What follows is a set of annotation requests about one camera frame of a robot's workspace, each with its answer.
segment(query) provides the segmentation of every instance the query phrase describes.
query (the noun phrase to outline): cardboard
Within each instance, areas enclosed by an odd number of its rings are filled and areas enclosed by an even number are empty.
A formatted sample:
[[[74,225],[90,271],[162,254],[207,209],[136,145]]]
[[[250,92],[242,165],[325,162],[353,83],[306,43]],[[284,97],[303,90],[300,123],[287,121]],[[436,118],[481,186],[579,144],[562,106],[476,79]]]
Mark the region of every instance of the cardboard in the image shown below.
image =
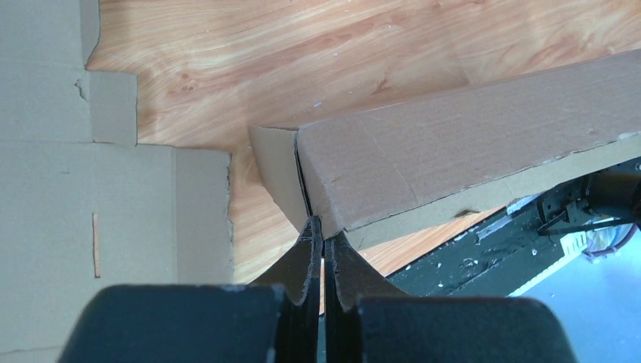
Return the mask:
[[[631,51],[283,130],[296,138],[285,154],[299,157],[324,237],[345,231],[363,249],[638,157],[639,85]],[[271,133],[256,127],[252,141],[288,215],[282,186],[297,176],[266,167],[284,160]]]
[[[232,282],[230,156],[136,145],[136,76],[84,69],[98,0],[0,23],[0,362],[54,361],[112,284]]]

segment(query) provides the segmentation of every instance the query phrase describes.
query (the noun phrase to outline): wood grain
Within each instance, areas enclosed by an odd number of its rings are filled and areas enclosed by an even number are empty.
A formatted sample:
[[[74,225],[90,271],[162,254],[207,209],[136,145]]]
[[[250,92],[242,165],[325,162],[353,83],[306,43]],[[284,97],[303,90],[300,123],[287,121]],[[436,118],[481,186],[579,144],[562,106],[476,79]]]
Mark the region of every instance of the wood grain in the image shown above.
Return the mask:
[[[306,123],[641,46],[638,0],[103,0],[101,11],[88,68],[139,75],[139,141],[233,153],[238,282],[297,235],[260,185],[246,125]],[[380,248],[367,258],[393,268]]]

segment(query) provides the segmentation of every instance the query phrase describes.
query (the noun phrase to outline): light blue surface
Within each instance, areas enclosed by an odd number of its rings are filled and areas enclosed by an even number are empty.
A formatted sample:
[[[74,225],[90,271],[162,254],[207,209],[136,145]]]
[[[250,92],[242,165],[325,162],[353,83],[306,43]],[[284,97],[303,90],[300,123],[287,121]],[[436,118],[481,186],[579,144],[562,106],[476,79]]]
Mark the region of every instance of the light blue surface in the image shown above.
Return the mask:
[[[552,309],[580,362],[641,362],[641,233],[617,256],[579,256],[523,296]]]

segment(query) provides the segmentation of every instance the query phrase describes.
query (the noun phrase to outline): wooden surface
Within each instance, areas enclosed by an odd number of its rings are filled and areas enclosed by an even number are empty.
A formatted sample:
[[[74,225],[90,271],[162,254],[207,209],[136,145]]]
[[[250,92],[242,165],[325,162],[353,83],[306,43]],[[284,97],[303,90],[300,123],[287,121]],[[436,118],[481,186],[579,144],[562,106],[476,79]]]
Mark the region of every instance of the wooden surface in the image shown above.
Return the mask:
[[[139,141],[233,153],[238,282],[297,235],[260,185],[247,124],[303,123],[641,46],[639,0],[103,0],[101,20],[88,68],[139,74]],[[364,255],[391,271],[445,235]]]

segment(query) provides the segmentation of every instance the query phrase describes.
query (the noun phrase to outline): long cardboard box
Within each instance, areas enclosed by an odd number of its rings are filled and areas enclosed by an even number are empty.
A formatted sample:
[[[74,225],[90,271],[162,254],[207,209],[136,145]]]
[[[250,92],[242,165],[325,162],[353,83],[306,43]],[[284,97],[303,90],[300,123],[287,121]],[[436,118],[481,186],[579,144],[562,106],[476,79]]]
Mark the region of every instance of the long cardboard box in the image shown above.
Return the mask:
[[[232,282],[230,157],[136,145],[136,75],[85,71],[98,12],[0,4],[1,362],[55,361],[112,284]]]
[[[638,157],[639,132],[630,51],[250,138],[297,228],[311,212],[363,249]]]

